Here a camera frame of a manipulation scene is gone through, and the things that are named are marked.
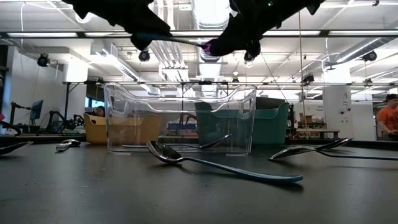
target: transparent plastic bin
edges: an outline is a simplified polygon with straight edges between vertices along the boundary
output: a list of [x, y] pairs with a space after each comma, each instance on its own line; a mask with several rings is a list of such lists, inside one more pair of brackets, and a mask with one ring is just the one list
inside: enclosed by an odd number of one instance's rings
[[[104, 85], [106, 132], [111, 152], [147, 151], [147, 141], [160, 141], [178, 152], [251, 152], [256, 87], [237, 86], [223, 98], [136, 96], [118, 83]], [[206, 103], [205, 109], [198, 105]], [[209, 123], [219, 113], [232, 113]], [[231, 136], [210, 149], [200, 145]]]

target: workbench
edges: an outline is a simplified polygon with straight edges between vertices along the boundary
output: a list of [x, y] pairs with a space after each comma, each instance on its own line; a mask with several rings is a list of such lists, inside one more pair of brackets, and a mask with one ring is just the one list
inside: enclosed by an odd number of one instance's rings
[[[397, 151], [341, 147], [347, 155]], [[193, 162], [168, 166], [148, 152], [83, 145], [55, 153], [32, 145], [0, 157], [0, 223], [396, 223], [398, 162], [335, 159], [316, 152], [279, 162], [281, 147], [245, 156], [185, 154], [297, 184], [237, 178]]]

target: spoon handle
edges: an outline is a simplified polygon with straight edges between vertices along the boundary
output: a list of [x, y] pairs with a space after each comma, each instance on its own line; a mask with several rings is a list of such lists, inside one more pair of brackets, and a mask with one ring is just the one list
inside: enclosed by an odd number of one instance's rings
[[398, 161], [398, 157], [373, 157], [373, 156], [337, 156], [327, 154], [321, 151], [316, 151], [324, 156], [334, 157], [334, 158], [344, 158], [344, 159], [373, 159], [373, 160], [387, 160], [387, 161]]
[[302, 175], [270, 175], [270, 174], [260, 174], [257, 172], [250, 172], [246, 170], [237, 169], [234, 167], [224, 166], [221, 164], [217, 164], [214, 162], [203, 161], [195, 158], [184, 158], [185, 160], [198, 162], [203, 165], [208, 165], [217, 169], [224, 170], [226, 172], [231, 172], [241, 177], [245, 177], [247, 179], [259, 180], [264, 182], [274, 182], [274, 183], [293, 183], [296, 181], [300, 181], [303, 179]]

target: metal tool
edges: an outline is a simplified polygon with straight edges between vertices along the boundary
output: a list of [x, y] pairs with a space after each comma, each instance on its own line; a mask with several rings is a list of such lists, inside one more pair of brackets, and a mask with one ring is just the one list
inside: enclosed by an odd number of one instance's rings
[[[341, 142], [338, 146], [342, 146], [342, 144], [346, 144], [347, 142], [351, 141], [352, 139], [345, 139], [344, 142]], [[324, 156], [328, 157], [334, 157], [334, 158], [344, 158], [344, 159], [372, 159], [372, 160], [387, 160], [387, 161], [398, 161], [398, 157], [373, 157], [373, 156], [337, 156], [337, 155], [331, 155], [325, 153], [325, 149], [319, 149], [318, 148], [313, 148], [313, 147], [308, 147], [308, 146], [297, 146], [297, 147], [291, 147], [288, 149], [284, 149], [277, 154], [271, 156], [269, 160], [274, 160], [274, 159], [279, 159], [282, 157], [286, 156], [292, 156], [296, 154], [301, 154], [304, 152], [317, 152], [319, 154], [322, 154]]]
[[[215, 147], [215, 146], [219, 145], [220, 143], [222, 143], [223, 141], [225, 141], [226, 139], [228, 139], [231, 136], [232, 136], [232, 134], [227, 134], [226, 136], [222, 137], [221, 139], [219, 139], [217, 141], [213, 141], [211, 143], [204, 144], [202, 146], [191, 146], [188, 144], [168, 144], [168, 146], [170, 146], [170, 147], [172, 147], [172, 146], [190, 147], [190, 148], [194, 148], [194, 149], [209, 149], [211, 147]], [[145, 146], [122, 145], [122, 147], [135, 149], [135, 148], [143, 148]]]
[[74, 139], [68, 139], [62, 141], [61, 144], [57, 144], [55, 150], [57, 152], [65, 152], [68, 150], [70, 147], [79, 147], [80, 146], [80, 141], [74, 140]]
[[343, 138], [343, 139], [339, 139], [337, 141], [334, 141], [329, 144], [319, 146], [316, 148], [310, 147], [310, 146], [288, 147], [287, 149], [284, 149], [284, 150], [274, 154], [268, 160], [273, 161], [275, 159], [280, 159], [283, 157], [293, 156], [293, 155], [302, 154], [302, 153], [306, 153], [306, 152], [312, 152], [314, 150], [319, 150], [319, 151], [329, 150], [329, 149], [333, 149], [338, 146], [344, 146], [345, 144], [349, 143], [351, 140], [352, 139], [349, 139], [349, 138]]
[[11, 146], [2, 147], [2, 148], [0, 148], [0, 156], [9, 154], [10, 152], [13, 152], [22, 147], [30, 146], [31, 144], [33, 144], [33, 142], [21, 142], [21, 143], [14, 144]]
[[194, 149], [209, 149], [211, 147], [215, 147], [219, 144], [221, 144], [223, 141], [227, 140], [229, 137], [231, 137], [232, 134], [227, 134], [226, 136], [222, 137], [221, 139], [217, 140], [217, 141], [213, 141], [211, 143], [208, 144], [204, 144], [201, 146], [191, 146], [188, 144], [169, 144], [168, 146], [172, 147], [172, 146], [182, 146], [182, 147], [190, 147], [190, 148], [194, 148]]
[[292, 183], [296, 181], [300, 181], [303, 179], [302, 175], [270, 175], [270, 174], [260, 174], [257, 172], [249, 172], [246, 170], [241, 170], [233, 167], [224, 166], [221, 164], [217, 164], [214, 162], [204, 161], [201, 159], [182, 157], [178, 152], [176, 152], [171, 147], [166, 146], [165, 144], [159, 143], [157, 141], [149, 141], [147, 143], [147, 147], [149, 151], [162, 162], [166, 162], [169, 164], [176, 164], [182, 161], [193, 161], [198, 162], [203, 165], [211, 166], [217, 169], [224, 170], [226, 172], [231, 172], [240, 177], [258, 180], [263, 182], [273, 182], [273, 183]]

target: ceiling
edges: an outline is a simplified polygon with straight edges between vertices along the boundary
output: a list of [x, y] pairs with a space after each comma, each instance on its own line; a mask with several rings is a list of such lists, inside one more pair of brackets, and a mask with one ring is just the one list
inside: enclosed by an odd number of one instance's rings
[[[75, 13], [71, 9], [56, 10], [53, 7], [68, 8], [61, 1], [24, 1], [27, 4], [22, 10], [23, 31], [112, 31], [122, 30], [121, 27], [112, 27], [105, 20], [95, 17], [86, 24], [80, 24], [75, 19]], [[282, 23], [280, 29], [387, 29], [389, 25], [398, 21], [398, 1], [382, 0], [382, 4], [372, 7], [369, 1], [352, 0], [327, 0], [318, 12], [311, 16], [307, 10], [301, 12], [301, 24], [299, 14], [292, 16]], [[21, 7], [22, 1], [0, 0], [0, 32], [21, 31]], [[192, 10], [189, 7], [190, 0], [174, 0], [174, 24], [177, 30], [194, 29]], [[291, 76], [300, 69], [313, 62], [319, 56], [343, 52], [353, 45], [361, 42], [363, 38], [265, 38], [261, 40], [262, 55], [255, 59], [251, 68], [245, 67], [243, 52], [223, 57], [220, 76], [222, 80], [231, 80], [233, 72], [239, 72], [241, 82], [270, 82], [275, 76], [278, 82], [291, 82]], [[91, 43], [94, 40], [25, 40], [24, 44], [33, 47], [69, 47], [86, 57], [90, 62], [90, 76], [104, 77], [110, 80], [120, 80], [121, 72], [103, 60], [99, 55], [89, 53]], [[129, 39], [104, 39], [100, 40], [105, 45], [114, 44], [119, 50], [119, 56], [129, 64], [146, 80], [161, 81], [159, 78], [159, 61], [151, 57], [148, 62], [140, 62], [139, 52], [130, 43]], [[195, 47], [179, 44], [183, 59], [189, 68], [189, 77], [198, 76], [198, 57]], [[368, 62], [364, 69], [363, 61], [350, 63], [351, 77], [353, 81], [363, 81], [365, 77], [395, 68], [398, 55], [398, 40], [375, 50], [378, 58], [375, 62]], [[322, 81], [322, 68], [312, 71], [316, 82]], [[386, 76], [378, 82], [394, 82], [398, 77]]]

